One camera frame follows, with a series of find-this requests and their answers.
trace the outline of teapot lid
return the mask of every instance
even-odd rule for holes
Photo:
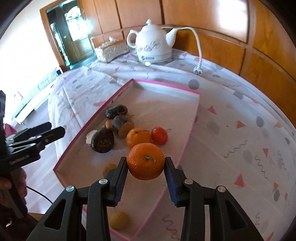
[[[160,30],[161,29],[160,26],[153,24],[151,19],[148,19],[146,24],[147,25],[145,25],[142,28],[141,32],[147,32],[147,31]]]

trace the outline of orange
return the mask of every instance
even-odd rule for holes
[[[145,142],[151,142],[151,135],[148,130],[143,128],[131,129],[126,136],[126,143],[130,149],[137,144]]]
[[[140,143],[129,152],[126,163],[130,173],[139,180],[152,180],[163,171],[165,156],[152,143]]]

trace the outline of wooden wall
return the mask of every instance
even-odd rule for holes
[[[239,74],[265,93],[296,125],[296,48],[259,0],[79,0],[95,47],[126,38],[148,18],[194,27],[203,57]],[[174,48],[198,55],[194,35],[177,33]]]

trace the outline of metal rivet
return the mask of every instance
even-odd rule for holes
[[[106,184],[108,182],[108,180],[106,178],[102,178],[101,180],[99,180],[99,184]]]
[[[191,180],[191,179],[186,179],[185,181],[184,181],[184,183],[185,184],[188,184],[188,185],[191,185],[192,183],[193,183],[193,181]]]
[[[72,192],[74,190],[74,187],[73,186],[67,186],[66,187],[66,191],[67,192]]]
[[[225,192],[226,191],[226,188],[224,186],[219,186],[218,187],[218,191],[219,192]]]

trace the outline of power cord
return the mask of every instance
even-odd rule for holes
[[[199,55],[199,60],[197,66],[193,69],[193,72],[197,75],[200,75],[202,73],[202,48],[200,47],[200,40],[198,38],[198,35],[195,31],[194,28],[192,27],[171,27],[171,26],[163,26],[161,28],[168,28],[168,29],[177,29],[177,30],[182,30],[182,29],[189,29],[193,32],[195,39],[196,39],[196,44],[197,44],[197,50],[198,50],[198,55]]]
[[[38,193],[38,194],[41,195],[42,197],[46,198],[51,204],[53,203],[48,197],[44,196],[42,193],[40,193],[40,192],[36,191],[35,189],[30,188],[30,187],[28,187],[28,186],[27,186],[27,188],[30,189],[30,190],[32,190],[32,191],[35,192],[35,193]]]

